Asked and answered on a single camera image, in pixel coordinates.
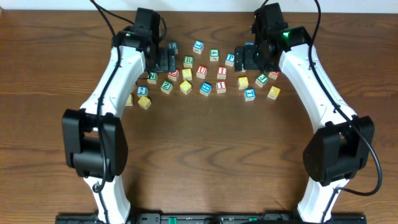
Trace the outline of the green N block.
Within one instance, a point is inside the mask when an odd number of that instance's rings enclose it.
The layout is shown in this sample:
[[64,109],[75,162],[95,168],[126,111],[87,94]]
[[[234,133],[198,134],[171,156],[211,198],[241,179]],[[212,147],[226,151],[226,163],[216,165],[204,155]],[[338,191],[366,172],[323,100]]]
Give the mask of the green N block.
[[147,82],[150,84],[156,84],[158,81],[158,74],[155,72],[149,72],[147,76]]

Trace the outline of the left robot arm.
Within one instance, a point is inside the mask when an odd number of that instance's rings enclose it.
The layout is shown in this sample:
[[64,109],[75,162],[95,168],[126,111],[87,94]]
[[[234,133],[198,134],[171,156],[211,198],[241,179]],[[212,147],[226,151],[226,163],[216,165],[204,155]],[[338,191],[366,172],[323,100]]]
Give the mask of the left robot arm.
[[164,18],[139,8],[131,25],[113,32],[111,57],[91,96],[78,110],[62,116],[65,159],[68,167],[90,187],[98,213],[58,215],[56,223],[127,223],[131,204],[121,174],[128,145],[121,118],[127,99],[145,72],[174,72],[173,50],[160,47]]

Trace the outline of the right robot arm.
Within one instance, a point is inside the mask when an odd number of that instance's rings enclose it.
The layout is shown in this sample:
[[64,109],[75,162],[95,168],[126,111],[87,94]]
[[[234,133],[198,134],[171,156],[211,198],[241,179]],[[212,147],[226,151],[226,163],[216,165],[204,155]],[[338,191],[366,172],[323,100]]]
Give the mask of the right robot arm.
[[365,223],[364,215],[334,215],[332,208],[346,184],[376,154],[374,123],[359,117],[342,99],[324,71],[315,36],[302,26],[289,27],[277,3],[264,2],[254,12],[253,44],[237,46],[234,69],[281,72],[291,82],[310,118],[314,135],[303,151],[309,176],[293,214],[272,223]]

